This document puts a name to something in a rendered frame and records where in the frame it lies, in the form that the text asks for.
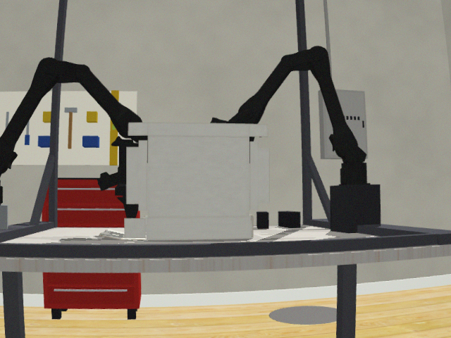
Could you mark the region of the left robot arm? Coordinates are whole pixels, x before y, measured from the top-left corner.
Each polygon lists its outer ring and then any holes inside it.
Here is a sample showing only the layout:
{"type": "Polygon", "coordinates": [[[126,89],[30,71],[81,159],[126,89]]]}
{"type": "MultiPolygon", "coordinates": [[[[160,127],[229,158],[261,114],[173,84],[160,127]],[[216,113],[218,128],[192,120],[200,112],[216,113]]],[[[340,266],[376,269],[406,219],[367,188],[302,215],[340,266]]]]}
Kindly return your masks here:
{"type": "Polygon", "coordinates": [[[291,71],[310,70],[316,78],[328,115],[333,126],[333,134],[329,140],[333,151],[342,158],[340,169],[340,183],[342,184],[370,184],[367,183],[366,153],[358,147],[358,143],[348,127],[342,108],[330,76],[330,62],[328,52],[322,46],[285,55],[270,74],[259,91],[249,98],[229,121],[212,118],[211,123],[249,123],[258,124],[265,108],[282,85],[291,71]],[[300,64],[300,65],[298,65],[300,64]],[[295,67],[293,67],[296,65],[295,67]],[[346,161],[346,162],[345,162],[346,161]],[[348,162],[348,161],[353,161],[348,162]]]}

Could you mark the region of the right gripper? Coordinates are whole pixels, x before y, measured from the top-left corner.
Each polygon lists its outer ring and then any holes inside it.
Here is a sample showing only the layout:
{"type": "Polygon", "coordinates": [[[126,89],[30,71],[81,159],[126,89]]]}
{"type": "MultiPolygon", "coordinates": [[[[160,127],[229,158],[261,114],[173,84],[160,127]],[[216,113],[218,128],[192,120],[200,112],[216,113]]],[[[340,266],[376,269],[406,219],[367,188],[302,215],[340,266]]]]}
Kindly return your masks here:
{"type": "Polygon", "coordinates": [[[119,163],[119,170],[121,170],[123,183],[115,187],[115,196],[123,196],[117,197],[117,199],[124,205],[126,218],[136,218],[138,204],[126,204],[126,163],[119,163]]]}

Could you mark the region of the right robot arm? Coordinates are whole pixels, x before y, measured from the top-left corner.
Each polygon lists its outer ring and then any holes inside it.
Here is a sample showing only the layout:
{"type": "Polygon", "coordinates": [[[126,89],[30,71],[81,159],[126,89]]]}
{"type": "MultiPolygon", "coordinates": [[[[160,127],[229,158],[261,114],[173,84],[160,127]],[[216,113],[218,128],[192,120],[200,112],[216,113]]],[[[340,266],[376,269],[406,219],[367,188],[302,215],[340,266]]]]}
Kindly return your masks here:
{"type": "MultiPolygon", "coordinates": [[[[43,96],[56,83],[70,82],[79,82],[107,112],[120,136],[128,138],[121,139],[118,136],[111,144],[111,146],[119,146],[119,163],[126,163],[126,147],[139,146],[139,140],[147,140],[148,159],[148,136],[128,136],[128,123],[142,123],[141,118],[119,103],[91,72],[88,66],[67,61],[57,61],[55,58],[48,57],[43,58],[39,62],[27,94],[0,137],[0,177],[8,168],[11,169],[12,162],[18,156],[14,152],[16,142],[43,96]]],[[[108,189],[114,185],[122,184],[121,170],[118,168],[118,172],[111,175],[107,172],[101,173],[97,181],[101,191],[105,190],[105,188],[108,189]]]]}

